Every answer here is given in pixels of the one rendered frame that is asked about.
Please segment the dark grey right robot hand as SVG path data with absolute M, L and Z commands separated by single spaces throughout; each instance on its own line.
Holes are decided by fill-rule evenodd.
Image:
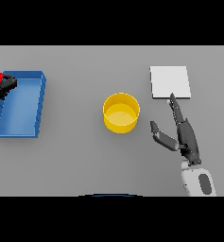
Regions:
M 175 140 L 165 134 L 155 121 L 151 121 L 150 127 L 154 141 L 171 151 L 179 150 L 189 165 L 201 164 L 195 132 L 188 119 L 183 117 L 181 107 L 174 94 L 170 95 L 168 103 L 173 113 L 178 139 Z

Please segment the pale square measuring scale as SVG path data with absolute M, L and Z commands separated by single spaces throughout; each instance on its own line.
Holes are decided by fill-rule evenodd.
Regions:
M 191 91 L 185 66 L 150 66 L 151 93 L 154 99 L 190 99 Z

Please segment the yellow bowl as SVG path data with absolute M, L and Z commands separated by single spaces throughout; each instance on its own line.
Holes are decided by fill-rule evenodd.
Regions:
M 125 134 L 135 128 L 140 115 L 140 105 L 130 94 L 114 93 L 105 100 L 102 112 L 108 130 Z

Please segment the blue tray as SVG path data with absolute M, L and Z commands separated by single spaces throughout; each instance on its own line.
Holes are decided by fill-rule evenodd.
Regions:
M 17 87 L 0 99 L 0 138 L 37 138 L 46 78 L 43 71 L 5 71 Z

